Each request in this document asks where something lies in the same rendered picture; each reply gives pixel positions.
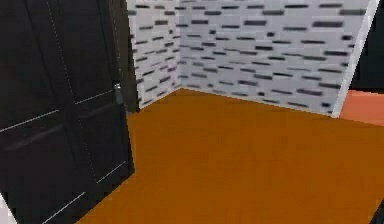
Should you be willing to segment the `black room door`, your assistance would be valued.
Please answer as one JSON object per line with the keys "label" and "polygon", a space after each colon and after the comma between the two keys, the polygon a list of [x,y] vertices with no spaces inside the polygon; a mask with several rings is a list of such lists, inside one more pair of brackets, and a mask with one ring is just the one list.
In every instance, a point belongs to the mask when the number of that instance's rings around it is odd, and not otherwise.
{"label": "black room door", "polygon": [[135,171],[111,0],[0,0],[0,195],[76,224]]}

